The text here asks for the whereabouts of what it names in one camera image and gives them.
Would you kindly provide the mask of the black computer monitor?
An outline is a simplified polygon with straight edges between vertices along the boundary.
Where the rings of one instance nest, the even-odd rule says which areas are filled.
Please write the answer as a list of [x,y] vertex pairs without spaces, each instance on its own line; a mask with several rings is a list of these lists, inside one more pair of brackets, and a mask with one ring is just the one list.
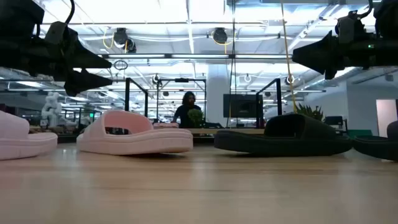
[[256,118],[263,105],[262,97],[256,95],[224,94],[223,117],[224,118]]

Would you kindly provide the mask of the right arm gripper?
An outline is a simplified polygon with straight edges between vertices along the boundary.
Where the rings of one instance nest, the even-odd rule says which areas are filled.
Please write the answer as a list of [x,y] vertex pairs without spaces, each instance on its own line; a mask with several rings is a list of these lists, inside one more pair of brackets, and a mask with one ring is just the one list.
[[324,79],[334,79],[334,47],[346,65],[360,67],[398,66],[398,10],[386,10],[377,15],[374,32],[366,32],[361,19],[364,14],[350,11],[338,19],[337,38],[330,30],[324,38],[293,50],[292,61],[324,73]]

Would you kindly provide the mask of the black background rig frame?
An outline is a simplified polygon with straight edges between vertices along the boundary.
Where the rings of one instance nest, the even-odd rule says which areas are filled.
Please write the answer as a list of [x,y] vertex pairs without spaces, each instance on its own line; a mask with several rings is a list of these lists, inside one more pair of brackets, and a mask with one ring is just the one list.
[[[160,86],[160,82],[165,81],[166,83],[164,83],[162,85],[162,88],[159,88]],[[156,119],[154,121],[159,121],[159,92],[161,90],[164,90],[164,88],[167,86],[167,84],[169,82],[175,82],[175,83],[188,83],[188,82],[193,82],[195,83],[201,91],[204,92],[204,118],[206,118],[206,105],[207,105],[207,84],[206,84],[206,79],[195,79],[195,78],[166,78],[166,79],[160,79],[158,78],[158,80],[156,81]],[[204,87],[200,86],[198,84],[198,82],[203,82],[204,83]],[[165,89],[165,91],[177,91],[177,90],[171,90],[171,89]]]

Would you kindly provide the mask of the person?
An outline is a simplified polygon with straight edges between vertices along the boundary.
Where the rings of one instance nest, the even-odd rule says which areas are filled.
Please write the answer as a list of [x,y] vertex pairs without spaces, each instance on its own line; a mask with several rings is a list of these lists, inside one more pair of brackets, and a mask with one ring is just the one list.
[[192,91],[188,91],[184,94],[182,99],[182,104],[177,108],[174,118],[172,120],[173,123],[177,122],[177,119],[180,118],[179,128],[194,128],[194,122],[189,118],[188,112],[190,110],[200,110],[201,108],[195,104],[196,97]]

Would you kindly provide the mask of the white robot figure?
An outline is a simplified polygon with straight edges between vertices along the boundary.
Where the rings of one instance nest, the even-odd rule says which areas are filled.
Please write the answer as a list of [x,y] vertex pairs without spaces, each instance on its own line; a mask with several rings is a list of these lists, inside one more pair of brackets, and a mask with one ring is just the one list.
[[48,92],[45,97],[45,104],[41,111],[41,124],[45,121],[45,125],[49,128],[56,127],[58,124],[58,116],[61,113],[62,106],[58,102],[58,92]]

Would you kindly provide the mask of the green box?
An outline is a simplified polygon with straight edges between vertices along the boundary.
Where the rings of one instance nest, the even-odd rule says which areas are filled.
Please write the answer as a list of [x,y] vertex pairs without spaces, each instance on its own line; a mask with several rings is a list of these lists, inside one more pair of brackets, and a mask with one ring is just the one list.
[[361,137],[361,136],[372,136],[373,133],[370,129],[349,129],[347,130],[347,135],[351,139],[355,139],[356,137]]

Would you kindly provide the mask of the black metal wood-board shelf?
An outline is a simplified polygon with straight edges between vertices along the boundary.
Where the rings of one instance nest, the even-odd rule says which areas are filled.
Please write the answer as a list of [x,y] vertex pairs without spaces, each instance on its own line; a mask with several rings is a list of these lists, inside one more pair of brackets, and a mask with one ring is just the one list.
[[[130,97],[130,92],[131,92],[131,84],[134,84],[135,86],[138,87],[138,89],[143,92],[144,94],[144,116],[148,118],[148,110],[149,110],[149,91],[145,88],[143,88],[140,84],[138,84],[136,81],[134,81],[132,78],[126,78],[125,79],[125,104],[124,104],[124,110],[129,111],[130,109],[130,102],[129,102],[129,97]],[[277,105],[277,114],[281,115],[282,114],[282,90],[280,87],[280,78],[276,78],[273,81],[271,81],[269,84],[267,84],[265,87],[262,89],[256,91],[256,90],[249,90],[251,92],[255,92],[256,97],[258,98],[260,94],[264,91],[266,91],[272,84],[276,85],[276,89],[274,92],[277,93],[276,97],[276,105]],[[233,131],[237,131],[240,133],[246,133],[246,134],[261,134],[264,132],[264,115],[263,115],[263,106],[260,109],[259,106],[257,106],[257,110],[260,111],[260,114],[257,115],[256,117],[256,127],[255,128],[230,128]]]

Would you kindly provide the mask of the potted aloe plant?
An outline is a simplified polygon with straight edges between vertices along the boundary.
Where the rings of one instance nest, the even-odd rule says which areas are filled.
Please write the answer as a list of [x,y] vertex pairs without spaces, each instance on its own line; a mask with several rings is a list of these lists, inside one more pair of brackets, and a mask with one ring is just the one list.
[[309,105],[301,105],[299,103],[298,106],[295,106],[295,108],[296,108],[296,113],[298,114],[303,114],[313,119],[323,121],[324,115],[321,106],[316,106],[313,109]]

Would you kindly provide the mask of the black slide sandal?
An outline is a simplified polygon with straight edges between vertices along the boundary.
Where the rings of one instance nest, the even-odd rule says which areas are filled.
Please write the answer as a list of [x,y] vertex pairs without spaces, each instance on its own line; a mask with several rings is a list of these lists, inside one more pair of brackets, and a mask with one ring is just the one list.
[[367,156],[398,162],[398,121],[387,126],[387,137],[356,136],[353,147]]
[[352,143],[322,121],[302,114],[285,114],[271,118],[262,135],[218,131],[214,147],[267,157],[309,157],[341,154],[349,151]]

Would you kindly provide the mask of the pink slide sandal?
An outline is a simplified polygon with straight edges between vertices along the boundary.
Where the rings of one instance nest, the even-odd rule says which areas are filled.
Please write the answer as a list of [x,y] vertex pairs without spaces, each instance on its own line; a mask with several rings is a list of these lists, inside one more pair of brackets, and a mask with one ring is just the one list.
[[79,151],[110,155],[181,153],[193,149],[193,136],[180,128],[155,129],[141,114],[107,110],[76,139]]
[[57,148],[55,133],[30,134],[29,122],[0,111],[0,161],[34,157]]

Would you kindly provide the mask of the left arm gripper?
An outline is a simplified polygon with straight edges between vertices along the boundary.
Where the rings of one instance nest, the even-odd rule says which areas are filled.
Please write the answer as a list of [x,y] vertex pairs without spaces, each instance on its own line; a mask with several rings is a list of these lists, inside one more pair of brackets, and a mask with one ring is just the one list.
[[76,48],[77,42],[78,33],[63,22],[54,22],[44,39],[36,35],[0,35],[0,67],[23,70],[34,77],[44,74],[66,78],[64,89],[68,96],[111,85],[113,81],[109,78],[89,73],[86,69],[73,70],[112,66],[111,62],[84,46]]

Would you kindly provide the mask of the small green bushy plant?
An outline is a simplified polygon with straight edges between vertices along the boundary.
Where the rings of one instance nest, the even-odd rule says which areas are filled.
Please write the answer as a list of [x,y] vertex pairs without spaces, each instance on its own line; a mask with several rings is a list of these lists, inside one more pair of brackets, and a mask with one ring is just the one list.
[[198,109],[191,109],[188,111],[188,117],[193,123],[195,128],[200,127],[203,124],[203,112]]

